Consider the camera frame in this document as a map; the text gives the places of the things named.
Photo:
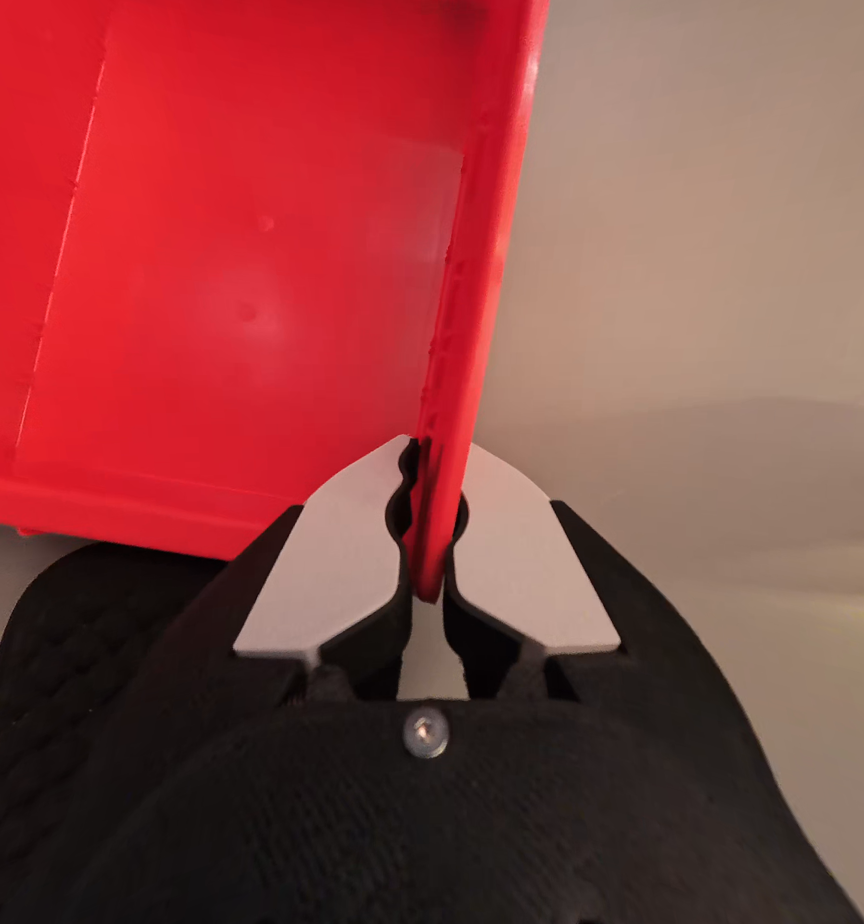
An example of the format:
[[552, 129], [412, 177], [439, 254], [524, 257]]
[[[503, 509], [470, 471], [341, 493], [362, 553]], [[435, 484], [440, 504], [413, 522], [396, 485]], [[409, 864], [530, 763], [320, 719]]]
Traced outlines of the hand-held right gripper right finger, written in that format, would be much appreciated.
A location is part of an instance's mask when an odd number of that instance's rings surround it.
[[472, 444], [445, 601], [503, 638], [542, 654], [613, 653], [621, 645], [548, 495]]

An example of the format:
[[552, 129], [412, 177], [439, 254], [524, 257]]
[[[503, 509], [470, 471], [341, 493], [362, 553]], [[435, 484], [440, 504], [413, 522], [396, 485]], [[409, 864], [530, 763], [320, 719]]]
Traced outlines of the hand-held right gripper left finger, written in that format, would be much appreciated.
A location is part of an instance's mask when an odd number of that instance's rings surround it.
[[322, 650], [391, 601], [401, 554], [387, 525], [403, 483], [398, 435], [320, 485], [305, 501], [233, 643], [235, 654], [315, 668]]

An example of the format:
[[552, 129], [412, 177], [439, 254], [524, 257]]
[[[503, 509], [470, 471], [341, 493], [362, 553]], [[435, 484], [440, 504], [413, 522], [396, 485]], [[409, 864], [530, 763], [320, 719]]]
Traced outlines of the red plastic bin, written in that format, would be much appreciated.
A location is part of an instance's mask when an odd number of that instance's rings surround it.
[[547, 15], [0, 1], [0, 525], [230, 559], [407, 435], [432, 597]]

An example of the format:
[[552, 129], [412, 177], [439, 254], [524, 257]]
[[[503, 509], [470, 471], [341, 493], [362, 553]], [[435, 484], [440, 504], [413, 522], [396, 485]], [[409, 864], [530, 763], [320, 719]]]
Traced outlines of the black ribbed pad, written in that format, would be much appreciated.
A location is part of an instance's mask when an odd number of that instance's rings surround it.
[[0, 874], [53, 833], [115, 700], [226, 566], [99, 542], [24, 591], [0, 640]]

